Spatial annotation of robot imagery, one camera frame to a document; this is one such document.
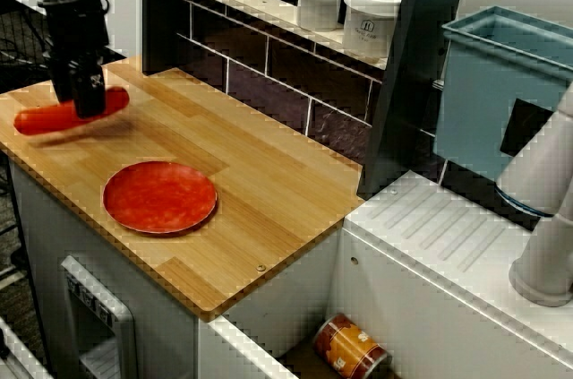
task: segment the white jar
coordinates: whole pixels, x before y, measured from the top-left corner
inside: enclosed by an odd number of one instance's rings
[[[394,35],[402,0],[344,0],[346,19],[342,46],[371,58],[385,58]]]
[[[298,0],[297,23],[312,31],[332,31],[338,25],[341,0]]]

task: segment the blue container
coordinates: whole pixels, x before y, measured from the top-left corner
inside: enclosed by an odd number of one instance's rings
[[[434,152],[491,180],[516,99],[554,111],[573,82],[573,30],[501,7],[443,25],[451,40]]]

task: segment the red plastic plate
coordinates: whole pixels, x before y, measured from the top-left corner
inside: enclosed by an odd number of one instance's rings
[[[215,208],[215,186],[194,168],[164,161],[133,164],[106,184],[107,213],[127,228],[171,233],[198,224]]]

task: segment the can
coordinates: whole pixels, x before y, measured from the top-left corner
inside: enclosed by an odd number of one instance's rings
[[[345,379],[383,377],[391,356],[344,314],[334,314],[312,340],[314,351]]]

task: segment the wooden countertop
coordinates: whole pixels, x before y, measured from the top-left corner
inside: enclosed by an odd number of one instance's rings
[[[51,82],[0,95],[0,147],[102,237],[201,319],[210,321],[340,225],[362,200],[360,166],[177,69],[153,76],[139,58],[106,65],[130,105],[68,132],[27,137],[23,108],[56,103]],[[210,219],[176,235],[122,227],[101,204],[121,168],[166,160],[215,185]],[[258,271],[263,265],[265,271]]]

